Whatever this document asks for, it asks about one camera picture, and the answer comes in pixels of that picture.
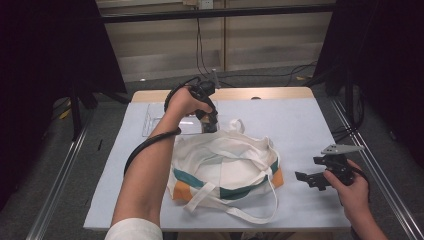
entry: bag handle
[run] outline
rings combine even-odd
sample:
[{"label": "bag handle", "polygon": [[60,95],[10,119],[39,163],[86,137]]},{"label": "bag handle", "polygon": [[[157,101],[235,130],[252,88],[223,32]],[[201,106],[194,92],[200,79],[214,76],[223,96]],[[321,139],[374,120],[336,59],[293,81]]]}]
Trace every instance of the bag handle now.
[{"label": "bag handle", "polygon": [[246,128],[244,127],[244,123],[241,119],[233,119],[229,124],[230,131],[236,131],[238,133],[243,134]]},{"label": "bag handle", "polygon": [[196,195],[193,196],[193,198],[187,203],[187,205],[184,206],[184,208],[186,210],[188,210],[189,212],[193,212],[194,209],[196,209],[196,207],[198,205],[205,206],[205,207],[211,207],[211,208],[217,208],[217,209],[224,210],[228,214],[231,214],[233,216],[244,219],[248,222],[255,223],[255,224],[265,224],[265,223],[268,223],[268,222],[271,221],[271,219],[274,217],[274,215],[275,215],[275,213],[277,212],[277,209],[278,209],[277,194],[275,193],[275,188],[272,185],[271,178],[269,176],[268,176],[268,183],[269,183],[269,186],[272,189],[272,192],[274,194],[274,199],[275,199],[274,211],[271,214],[271,216],[269,216],[269,217],[264,217],[264,218],[255,217],[255,216],[252,216],[252,215],[250,215],[250,214],[248,214],[248,213],[246,213],[246,212],[244,212],[241,209],[238,209],[236,207],[227,206],[227,205],[223,204],[222,202],[220,202],[216,198],[207,198],[208,194],[210,192],[212,192],[216,187],[212,183],[206,183],[196,193]]}]

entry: hand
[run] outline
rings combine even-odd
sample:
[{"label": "hand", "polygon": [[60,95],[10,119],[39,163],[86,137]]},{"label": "hand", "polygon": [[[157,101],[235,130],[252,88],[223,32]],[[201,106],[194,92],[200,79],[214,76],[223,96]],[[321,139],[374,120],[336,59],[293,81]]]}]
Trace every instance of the hand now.
[{"label": "hand", "polygon": [[172,96],[165,114],[172,115],[176,120],[180,121],[184,116],[193,114],[198,109],[207,113],[212,112],[212,108],[207,103],[191,96],[189,87],[183,87]]},{"label": "hand", "polygon": [[[355,168],[360,167],[353,161],[348,160],[348,163]],[[369,217],[370,210],[368,206],[369,188],[367,181],[359,174],[355,174],[355,179],[352,185],[346,186],[328,170],[324,171],[324,177],[339,193],[340,201],[344,206],[346,217],[349,221],[356,221]]]}]

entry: white tote bag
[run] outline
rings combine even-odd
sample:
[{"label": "white tote bag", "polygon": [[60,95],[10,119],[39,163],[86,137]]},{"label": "white tote bag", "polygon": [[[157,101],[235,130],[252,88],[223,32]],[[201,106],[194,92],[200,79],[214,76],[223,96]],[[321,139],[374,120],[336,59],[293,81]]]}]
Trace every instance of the white tote bag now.
[{"label": "white tote bag", "polygon": [[[283,185],[279,154],[269,138],[253,139],[237,130],[219,130],[181,139],[174,147],[168,190],[172,199],[187,201],[193,212],[197,206],[218,208],[256,224],[268,223],[278,208],[275,188]],[[231,202],[272,191],[275,208],[271,216],[251,216],[231,207]]]}]

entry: orange patch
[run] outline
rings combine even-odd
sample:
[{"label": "orange patch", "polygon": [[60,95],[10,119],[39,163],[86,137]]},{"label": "orange patch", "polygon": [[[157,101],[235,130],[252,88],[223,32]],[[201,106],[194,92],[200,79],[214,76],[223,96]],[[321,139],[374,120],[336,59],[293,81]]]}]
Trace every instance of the orange patch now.
[{"label": "orange patch", "polygon": [[190,186],[187,183],[177,181],[174,187],[174,194],[172,196],[173,200],[184,199],[187,202],[193,198],[190,192]]},{"label": "orange patch", "polygon": [[272,184],[274,184],[275,188],[278,188],[279,186],[284,184],[283,172],[281,171],[280,167],[275,172],[274,177],[272,178],[271,182],[272,182]]}]

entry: black cable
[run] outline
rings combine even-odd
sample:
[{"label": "black cable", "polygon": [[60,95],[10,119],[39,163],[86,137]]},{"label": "black cable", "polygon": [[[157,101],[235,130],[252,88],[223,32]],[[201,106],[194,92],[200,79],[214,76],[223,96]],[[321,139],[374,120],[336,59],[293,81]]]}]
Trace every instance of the black cable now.
[{"label": "black cable", "polygon": [[323,71],[322,73],[320,73],[319,75],[314,76],[311,80],[304,83],[303,86],[310,88],[315,84],[319,84],[319,83],[324,82],[328,75],[337,71],[340,67],[341,67],[341,65],[332,66],[330,69],[327,69],[327,70]]},{"label": "black cable", "polygon": [[293,78],[293,73],[294,73],[294,71],[295,71],[295,70],[297,70],[297,69],[301,68],[301,69],[298,71],[298,72],[301,72],[301,71],[305,70],[305,69],[306,69],[306,68],[308,68],[308,67],[316,66],[316,65],[315,65],[315,62],[312,62],[312,63],[307,64],[307,65],[300,65],[300,66],[297,66],[297,67],[293,68],[293,69],[292,69],[292,71],[290,72],[290,78],[289,78],[289,81],[286,83],[286,85],[284,85],[284,87],[288,87],[288,86],[289,86],[289,84],[290,84],[290,82],[291,82],[291,80],[292,80],[292,78]]},{"label": "black cable", "polygon": [[[305,66],[311,66],[311,67],[313,67],[313,66],[315,66],[315,64],[314,64],[315,62],[312,62],[312,63],[307,64],[307,65],[300,65],[300,66],[297,66],[296,68],[298,68],[298,67],[305,67]],[[301,72],[301,71],[303,71],[305,69],[306,68],[301,69],[301,70],[298,70],[298,71],[293,71],[292,70],[290,73],[285,73],[285,74],[235,74],[235,75],[219,76],[219,78],[230,78],[230,77],[287,77],[287,76],[293,75],[295,73],[299,73],[299,72]]]},{"label": "black cable", "polygon": [[166,112],[166,110],[168,109],[168,104],[169,101],[171,100],[172,96],[174,96],[174,94],[180,90],[182,87],[186,86],[189,82],[193,81],[193,80],[197,80],[197,83],[199,83],[201,81],[200,77],[194,77],[191,78],[183,83],[180,83],[177,87],[175,87],[174,89],[171,90],[171,92],[168,93],[168,96],[166,96],[165,99],[165,104],[164,104],[164,111]]},{"label": "black cable", "polygon": [[223,82],[223,81],[219,81],[219,82],[220,82],[220,83],[222,83],[222,84],[224,84],[224,85],[227,85],[227,86],[229,86],[229,87],[237,88],[236,86],[231,85],[231,84],[229,84],[229,83],[226,83],[226,82]]},{"label": "black cable", "polygon": [[128,157],[127,163],[125,164],[125,168],[124,168],[124,176],[125,176],[125,173],[127,172],[128,168],[129,168],[129,166],[131,165],[132,161],[134,160],[134,158],[141,151],[143,151],[145,148],[147,148],[148,146],[152,145],[153,143],[159,142],[160,140],[163,140],[165,138],[168,138],[168,137],[171,137],[171,136],[174,136],[174,135],[179,135],[179,134],[181,134],[181,129],[180,128],[177,128],[174,131],[161,133],[161,134],[156,135],[154,137],[148,138],[148,139],[146,139],[146,141],[144,141],[140,145],[138,145],[138,147],[136,147],[134,149],[134,151]]},{"label": "black cable", "polygon": [[197,69],[199,70],[199,73],[202,74],[202,76],[206,79],[208,79],[205,74],[203,74],[203,72],[200,70],[199,67],[199,42],[197,42],[196,44],[196,65],[197,65]]},{"label": "black cable", "polygon": [[204,58],[203,58],[203,42],[202,42],[202,33],[200,32],[200,20],[199,19],[197,19],[197,37],[198,37],[198,42],[200,42],[200,57],[201,57],[201,60],[202,60],[203,69],[205,69],[206,73],[210,74],[208,69],[206,69]]},{"label": "black cable", "polygon": [[359,127],[362,125],[362,123],[364,121],[364,117],[365,117],[365,100],[364,100],[364,96],[363,96],[362,92],[360,92],[359,99],[358,99],[358,102],[357,102],[357,110],[358,110],[358,114],[359,114],[358,122],[353,122],[352,126],[349,127],[349,128],[336,131],[337,129],[344,127],[344,126],[340,126],[340,127],[336,128],[335,130],[333,130],[331,132],[333,137],[338,137],[337,139],[335,139],[336,143],[340,142],[341,140],[343,140],[347,136],[351,135],[353,132],[359,130]]}]

